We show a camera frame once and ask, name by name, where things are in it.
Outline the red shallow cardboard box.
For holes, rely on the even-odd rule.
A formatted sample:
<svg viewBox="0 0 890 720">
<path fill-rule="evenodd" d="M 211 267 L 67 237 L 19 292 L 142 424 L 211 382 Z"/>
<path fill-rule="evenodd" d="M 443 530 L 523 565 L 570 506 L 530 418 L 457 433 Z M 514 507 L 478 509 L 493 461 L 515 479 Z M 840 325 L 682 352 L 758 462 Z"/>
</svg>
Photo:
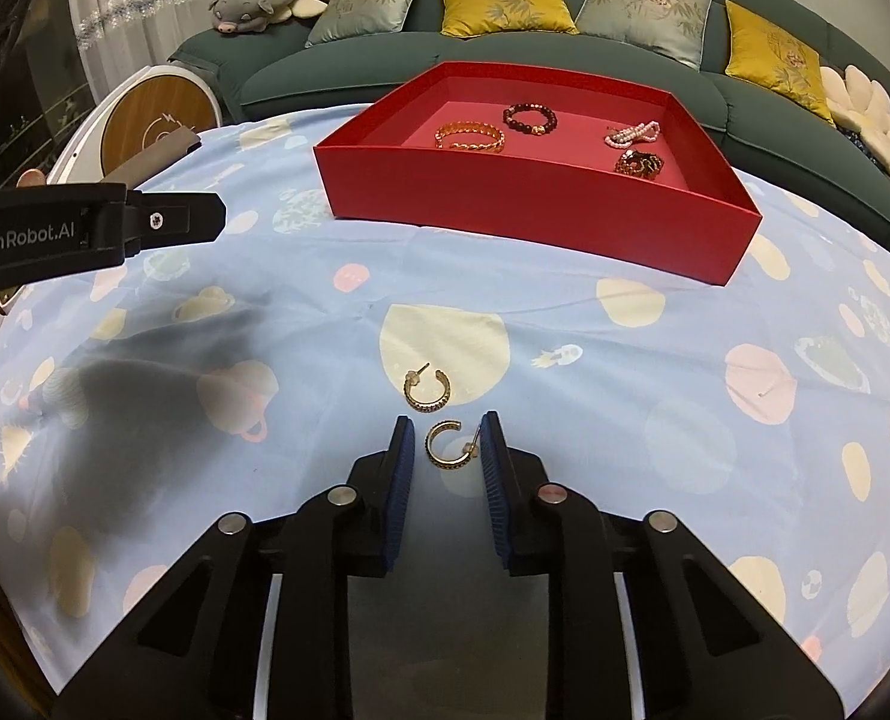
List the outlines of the red shallow cardboard box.
<svg viewBox="0 0 890 720">
<path fill-rule="evenodd" d="M 500 153 L 438 149 L 456 121 L 505 133 Z M 614 171 L 657 153 L 655 181 Z M 499 62 L 442 62 L 315 149 L 343 220 L 446 227 L 557 245 L 723 286 L 762 216 L 691 112 L 664 89 Z"/>
</svg>

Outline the grey embroidered cushion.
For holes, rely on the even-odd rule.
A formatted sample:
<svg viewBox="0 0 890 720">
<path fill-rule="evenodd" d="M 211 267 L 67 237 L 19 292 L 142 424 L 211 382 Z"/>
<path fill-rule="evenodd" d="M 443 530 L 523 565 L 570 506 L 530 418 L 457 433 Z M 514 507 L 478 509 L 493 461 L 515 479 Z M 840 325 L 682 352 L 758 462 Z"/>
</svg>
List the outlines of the grey embroidered cushion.
<svg viewBox="0 0 890 720">
<path fill-rule="evenodd" d="M 578 31 L 657 52 L 692 70 L 702 65 L 713 0 L 584 0 Z"/>
<path fill-rule="evenodd" d="M 329 0 L 312 31 L 307 47 L 347 37 L 400 32 L 413 0 Z"/>
</svg>

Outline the dark green curved sofa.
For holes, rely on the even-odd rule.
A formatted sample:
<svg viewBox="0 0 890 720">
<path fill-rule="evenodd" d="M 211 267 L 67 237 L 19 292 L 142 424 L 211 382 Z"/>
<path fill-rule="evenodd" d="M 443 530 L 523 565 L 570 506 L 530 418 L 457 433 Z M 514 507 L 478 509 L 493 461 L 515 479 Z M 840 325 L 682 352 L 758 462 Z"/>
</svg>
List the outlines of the dark green curved sofa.
<svg viewBox="0 0 890 720">
<path fill-rule="evenodd" d="M 577 10 L 583 1 L 566 4 Z M 178 47 L 172 59 L 205 78 L 235 124 L 294 110 L 371 103 L 442 60 L 544 65 L 663 88 L 689 109 L 733 166 L 811 200 L 890 252 L 886 172 L 808 110 L 724 73 L 730 54 L 728 2 L 798 37 L 827 67 L 860 68 L 890 98 L 890 71 L 795 0 L 713 0 L 697 70 L 606 37 L 518 31 L 452 39 L 440 32 L 442 0 L 413 0 L 401 31 L 323 46 L 308 45 L 310 28 L 302 21 L 245 36 L 206 29 Z"/>
</svg>

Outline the gold and silver wristwatch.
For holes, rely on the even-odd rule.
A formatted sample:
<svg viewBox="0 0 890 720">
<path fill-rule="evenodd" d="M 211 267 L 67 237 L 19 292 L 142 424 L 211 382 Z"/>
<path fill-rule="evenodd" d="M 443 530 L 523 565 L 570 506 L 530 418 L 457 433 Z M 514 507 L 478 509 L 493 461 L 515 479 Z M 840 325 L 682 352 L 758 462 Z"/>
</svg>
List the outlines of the gold and silver wristwatch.
<svg viewBox="0 0 890 720">
<path fill-rule="evenodd" d="M 665 160 L 657 153 L 641 149 L 626 149 L 614 164 L 614 171 L 623 176 L 655 181 L 665 167 Z"/>
</svg>

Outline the white sheer curtain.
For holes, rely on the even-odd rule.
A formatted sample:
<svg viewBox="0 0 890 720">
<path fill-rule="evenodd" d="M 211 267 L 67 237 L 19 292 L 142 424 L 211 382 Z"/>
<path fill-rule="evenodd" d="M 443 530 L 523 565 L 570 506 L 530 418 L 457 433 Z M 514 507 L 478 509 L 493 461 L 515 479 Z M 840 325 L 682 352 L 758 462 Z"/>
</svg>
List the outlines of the white sheer curtain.
<svg viewBox="0 0 890 720">
<path fill-rule="evenodd" d="M 146 65 L 162 64 L 209 26 L 212 0 L 70 0 L 82 68 L 104 99 Z"/>
</svg>

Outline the blue planet print bedsheet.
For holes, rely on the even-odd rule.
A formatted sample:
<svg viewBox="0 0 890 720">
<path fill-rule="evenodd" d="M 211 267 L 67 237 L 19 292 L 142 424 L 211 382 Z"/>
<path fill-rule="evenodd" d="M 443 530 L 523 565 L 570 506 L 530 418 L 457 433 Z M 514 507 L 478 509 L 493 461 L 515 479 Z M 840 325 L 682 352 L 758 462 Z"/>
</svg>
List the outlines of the blue planet print bedsheet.
<svg viewBox="0 0 890 720">
<path fill-rule="evenodd" d="M 890 667 L 890 254 L 747 177 L 723 288 L 509 239 L 336 221 L 313 146 L 347 107 L 206 133 L 155 179 L 209 245 L 25 289 L 0 330 L 0 582 L 63 686 L 219 515 L 287 514 L 388 444 L 404 374 L 497 411 L 548 475 L 674 512 L 860 706 Z M 479 461 L 427 460 L 403 548 L 352 583 L 362 718 L 536 718 L 542 578 L 505 574 Z"/>
</svg>

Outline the yellow embroidered cushion right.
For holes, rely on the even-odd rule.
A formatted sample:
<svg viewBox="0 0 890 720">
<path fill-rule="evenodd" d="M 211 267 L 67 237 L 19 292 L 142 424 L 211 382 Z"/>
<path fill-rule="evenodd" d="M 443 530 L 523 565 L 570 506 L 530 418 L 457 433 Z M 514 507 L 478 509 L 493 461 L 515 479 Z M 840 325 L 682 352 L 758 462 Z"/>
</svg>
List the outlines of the yellow embroidered cushion right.
<svg viewBox="0 0 890 720">
<path fill-rule="evenodd" d="M 754 11 L 726 0 L 730 57 L 724 75 L 780 94 L 833 124 L 817 50 Z"/>
</svg>

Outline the gold hoop earring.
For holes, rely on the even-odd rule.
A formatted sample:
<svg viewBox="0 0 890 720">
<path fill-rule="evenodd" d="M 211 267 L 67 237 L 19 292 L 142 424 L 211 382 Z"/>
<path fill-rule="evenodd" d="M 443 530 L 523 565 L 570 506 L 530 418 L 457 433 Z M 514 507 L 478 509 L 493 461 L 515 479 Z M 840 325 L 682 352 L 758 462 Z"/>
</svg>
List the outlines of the gold hoop earring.
<svg viewBox="0 0 890 720">
<path fill-rule="evenodd" d="M 436 422 L 425 434 L 424 452 L 435 468 L 453 472 L 479 457 L 479 431 L 466 434 L 458 419 Z"/>
<path fill-rule="evenodd" d="M 448 405 L 452 398 L 452 381 L 447 372 L 442 369 L 432 371 L 426 362 L 404 374 L 401 392 L 411 410 L 428 415 Z"/>
</svg>

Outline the white round wood-faced device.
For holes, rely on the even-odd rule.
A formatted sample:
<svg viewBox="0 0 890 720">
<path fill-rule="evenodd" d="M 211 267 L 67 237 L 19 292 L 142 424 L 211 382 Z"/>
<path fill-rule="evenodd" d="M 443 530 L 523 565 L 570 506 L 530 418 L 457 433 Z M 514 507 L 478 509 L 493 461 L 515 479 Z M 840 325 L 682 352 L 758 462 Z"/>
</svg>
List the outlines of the white round wood-faced device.
<svg viewBox="0 0 890 720">
<path fill-rule="evenodd" d="M 221 124 L 221 106 L 205 80 L 180 65 L 149 65 L 87 115 L 47 182 L 97 182 L 173 130 L 201 133 Z"/>
</svg>

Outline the grey embroidered cushion right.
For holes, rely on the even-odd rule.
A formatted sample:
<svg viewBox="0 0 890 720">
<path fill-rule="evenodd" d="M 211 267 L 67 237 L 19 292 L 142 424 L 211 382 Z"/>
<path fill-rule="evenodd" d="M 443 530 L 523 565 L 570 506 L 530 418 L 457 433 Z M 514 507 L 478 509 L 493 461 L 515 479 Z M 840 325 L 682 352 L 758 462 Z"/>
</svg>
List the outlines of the grey embroidered cushion right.
<svg viewBox="0 0 890 720">
<path fill-rule="evenodd" d="M 702 65 L 713 0 L 584 0 L 578 31 L 657 52 L 692 70 Z"/>
</svg>

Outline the grey embroidered cushion left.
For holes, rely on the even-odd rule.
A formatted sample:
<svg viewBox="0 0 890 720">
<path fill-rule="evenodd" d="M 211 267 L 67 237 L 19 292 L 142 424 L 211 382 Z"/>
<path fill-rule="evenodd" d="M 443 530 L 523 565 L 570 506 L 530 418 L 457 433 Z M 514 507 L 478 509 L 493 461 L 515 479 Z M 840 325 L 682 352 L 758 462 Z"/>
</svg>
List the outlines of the grey embroidered cushion left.
<svg viewBox="0 0 890 720">
<path fill-rule="evenodd" d="M 347 37 L 400 32 L 413 0 L 329 0 L 312 31 L 307 47 Z"/>
</svg>

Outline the brown suede cloth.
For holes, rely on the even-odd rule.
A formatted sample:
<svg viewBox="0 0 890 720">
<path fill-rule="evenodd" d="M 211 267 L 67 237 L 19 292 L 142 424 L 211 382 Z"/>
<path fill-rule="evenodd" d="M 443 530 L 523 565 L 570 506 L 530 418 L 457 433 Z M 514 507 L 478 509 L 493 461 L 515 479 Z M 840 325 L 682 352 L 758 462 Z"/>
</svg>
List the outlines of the brown suede cloth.
<svg viewBox="0 0 890 720">
<path fill-rule="evenodd" d="M 191 151 L 200 148 L 201 138 L 191 128 L 180 127 L 155 140 L 148 148 L 139 151 L 115 171 L 102 179 L 104 184 L 123 184 L 126 188 L 136 188 L 144 182 L 159 176 L 167 167 L 183 160 Z"/>
</svg>

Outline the gold woven cuff bangle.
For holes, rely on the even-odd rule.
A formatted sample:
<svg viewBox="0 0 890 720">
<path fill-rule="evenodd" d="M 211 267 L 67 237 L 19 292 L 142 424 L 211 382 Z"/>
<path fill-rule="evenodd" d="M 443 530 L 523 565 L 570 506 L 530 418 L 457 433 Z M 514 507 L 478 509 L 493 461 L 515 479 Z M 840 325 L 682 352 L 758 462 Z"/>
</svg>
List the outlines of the gold woven cuff bangle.
<svg viewBox="0 0 890 720">
<path fill-rule="evenodd" d="M 505 148 L 505 133 L 488 122 L 447 122 L 434 132 L 434 143 L 438 149 L 447 151 L 500 153 Z"/>
</svg>

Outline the cream flower shaped cushion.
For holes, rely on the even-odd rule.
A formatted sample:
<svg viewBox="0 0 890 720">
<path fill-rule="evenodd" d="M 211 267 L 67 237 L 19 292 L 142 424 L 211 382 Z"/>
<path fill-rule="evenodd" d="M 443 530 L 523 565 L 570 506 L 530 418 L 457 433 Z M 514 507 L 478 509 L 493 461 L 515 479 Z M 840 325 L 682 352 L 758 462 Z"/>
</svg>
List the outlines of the cream flower shaped cushion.
<svg viewBox="0 0 890 720">
<path fill-rule="evenodd" d="M 822 67 L 820 78 L 834 124 L 890 177 L 890 96 L 884 86 L 854 65 L 843 73 Z"/>
</svg>

